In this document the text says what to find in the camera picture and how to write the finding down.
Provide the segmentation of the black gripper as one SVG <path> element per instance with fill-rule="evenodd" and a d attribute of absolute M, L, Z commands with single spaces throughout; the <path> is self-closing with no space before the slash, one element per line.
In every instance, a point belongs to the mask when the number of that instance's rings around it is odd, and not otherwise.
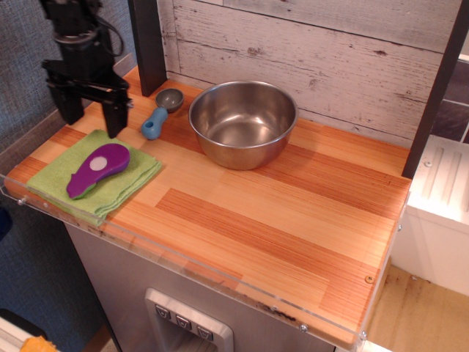
<path fill-rule="evenodd" d="M 43 68 L 48 73 L 48 87 L 62 119 L 73 125 L 84 115 L 81 96 L 74 88 L 84 88 L 85 94 L 95 100 L 91 89 L 106 89 L 117 93 L 121 103 L 103 103 L 103 116 L 110 139 L 128 126 L 128 84 L 114 72 L 115 58 L 119 56 L 124 43 L 120 43 L 118 52 L 114 52 L 109 31 L 85 31 L 80 34 L 53 33 L 53 39 L 59 46 L 60 60 L 45 60 Z"/>

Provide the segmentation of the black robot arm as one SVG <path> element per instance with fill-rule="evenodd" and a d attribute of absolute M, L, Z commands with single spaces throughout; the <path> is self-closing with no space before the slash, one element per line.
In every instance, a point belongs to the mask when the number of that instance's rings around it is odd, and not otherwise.
<path fill-rule="evenodd" d="M 83 99 L 102 106 L 110 138 L 128 124 L 129 84 L 114 72 L 110 32 L 117 30 L 98 15 L 99 1 L 42 1 L 53 25 L 62 58 L 45 60 L 47 85 L 63 120 L 72 125 L 84 116 Z"/>

